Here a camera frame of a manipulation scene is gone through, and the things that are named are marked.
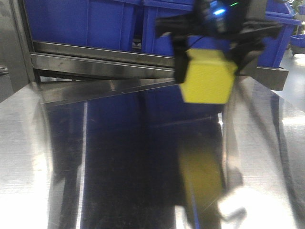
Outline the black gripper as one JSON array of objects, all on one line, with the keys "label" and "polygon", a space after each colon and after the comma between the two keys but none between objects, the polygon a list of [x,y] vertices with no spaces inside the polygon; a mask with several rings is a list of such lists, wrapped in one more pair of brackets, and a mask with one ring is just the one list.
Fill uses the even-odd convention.
[{"label": "black gripper", "polygon": [[158,37],[170,34],[174,53],[174,78],[185,81],[188,68],[188,36],[202,35],[232,40],[232,61],[235,76],[265,49],[264,37],[276,38],[282,25],[276,21],[248,18],[251,0],[196,0],[191,12],[158,18],[155,24]]}]

